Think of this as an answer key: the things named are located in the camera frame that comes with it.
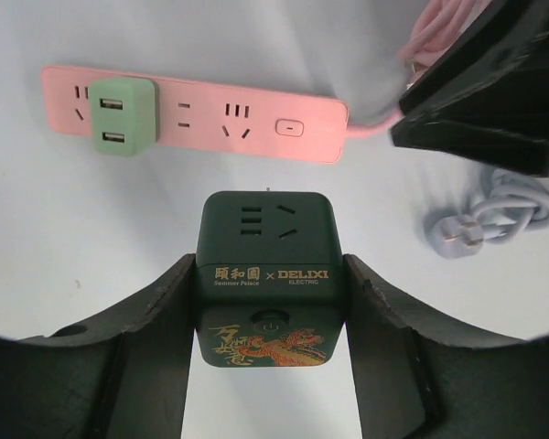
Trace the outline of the light green USB charger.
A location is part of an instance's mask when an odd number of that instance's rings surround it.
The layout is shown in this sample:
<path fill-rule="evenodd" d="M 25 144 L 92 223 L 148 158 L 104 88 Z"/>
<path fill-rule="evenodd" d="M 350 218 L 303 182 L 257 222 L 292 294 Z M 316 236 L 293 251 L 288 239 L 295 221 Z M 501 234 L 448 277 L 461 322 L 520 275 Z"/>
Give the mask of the light green USB charger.
<path fill-rule="evenodd" d="M 105 155 L 131 157 L 156 144 L 158 87 L 149 79 L 115 76 L 88 87 L 91 138 Z"/>

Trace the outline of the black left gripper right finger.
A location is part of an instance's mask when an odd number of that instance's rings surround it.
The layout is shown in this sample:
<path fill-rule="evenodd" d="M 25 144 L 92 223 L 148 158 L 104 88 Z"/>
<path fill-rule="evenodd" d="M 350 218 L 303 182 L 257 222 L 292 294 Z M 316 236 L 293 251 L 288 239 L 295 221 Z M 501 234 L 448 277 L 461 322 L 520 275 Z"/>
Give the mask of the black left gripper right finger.
<path fill-rule="evenodd" d="M 344 258 L 350 362 L 366 438 L 549 438 L 549 334 L 462 322 Z"/>

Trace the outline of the light blue round power strip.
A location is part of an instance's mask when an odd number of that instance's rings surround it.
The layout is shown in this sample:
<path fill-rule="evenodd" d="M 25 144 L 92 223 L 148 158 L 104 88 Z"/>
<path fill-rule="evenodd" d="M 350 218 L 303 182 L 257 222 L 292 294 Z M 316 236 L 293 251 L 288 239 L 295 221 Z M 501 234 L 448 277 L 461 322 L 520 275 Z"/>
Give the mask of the light blue round power strip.
<path fill-rule="evenodd" d="M 429 228 L 428 243 L 441 257 L 474 256 L 486 244 L 549 229 L 549 177 L 495 168 L 486 174 L 484 189 L 484 199 L 467 212 L 442 217 Z"/>

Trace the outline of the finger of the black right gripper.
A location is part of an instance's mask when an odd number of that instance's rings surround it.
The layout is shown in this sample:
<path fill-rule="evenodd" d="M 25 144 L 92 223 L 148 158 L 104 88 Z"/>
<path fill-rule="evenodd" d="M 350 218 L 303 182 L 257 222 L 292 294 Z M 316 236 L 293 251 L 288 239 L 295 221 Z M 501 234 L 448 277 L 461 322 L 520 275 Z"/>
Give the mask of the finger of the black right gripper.
<path fill-rule="evenodd" d="M 400 99 L 397 147 L 549 176 L 549 1 L 493 1 Z"/>

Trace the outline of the pink long power strip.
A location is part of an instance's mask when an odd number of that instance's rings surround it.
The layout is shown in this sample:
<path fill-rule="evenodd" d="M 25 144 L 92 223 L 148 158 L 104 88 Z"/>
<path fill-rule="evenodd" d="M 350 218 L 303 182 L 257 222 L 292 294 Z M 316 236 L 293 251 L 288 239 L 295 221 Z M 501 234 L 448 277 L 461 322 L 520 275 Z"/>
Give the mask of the pink long power strip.
<path fill-rule="evenodd" d="M 349 106 L 329 97 L 53 65 L 41 71 L 49 126 L 92 140 L 88 87 L 115 76 L 157 85 L 155 145 L 331 164 L 347 139 L 372 136 L 403 117 L 392 106 L 376 124 L 353 124 Z"/>

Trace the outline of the dark green cube socket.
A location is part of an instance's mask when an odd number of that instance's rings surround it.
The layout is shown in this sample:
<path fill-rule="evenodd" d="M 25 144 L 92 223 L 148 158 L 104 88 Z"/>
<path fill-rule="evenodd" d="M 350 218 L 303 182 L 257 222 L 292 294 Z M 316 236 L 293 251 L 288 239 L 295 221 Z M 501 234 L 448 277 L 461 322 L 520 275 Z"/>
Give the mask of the dark green cube socket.
<path fill-rule="evenodd" d="M 350 300 L 325 196 L 212 194 L 195 263 L 196 330 L 208 364 L 315 367 L 330 360 Z"/>

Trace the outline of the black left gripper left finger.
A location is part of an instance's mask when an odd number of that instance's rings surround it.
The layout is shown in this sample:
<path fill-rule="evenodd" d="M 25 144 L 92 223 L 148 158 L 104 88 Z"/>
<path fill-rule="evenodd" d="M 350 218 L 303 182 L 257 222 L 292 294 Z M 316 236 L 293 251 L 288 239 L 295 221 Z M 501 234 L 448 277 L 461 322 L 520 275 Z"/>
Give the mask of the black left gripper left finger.
<path fill-rule="evenodd" d="M 0 438 L 178 438 L 193 341 L 192 255 L 49 337 L 0 337 Z"/>

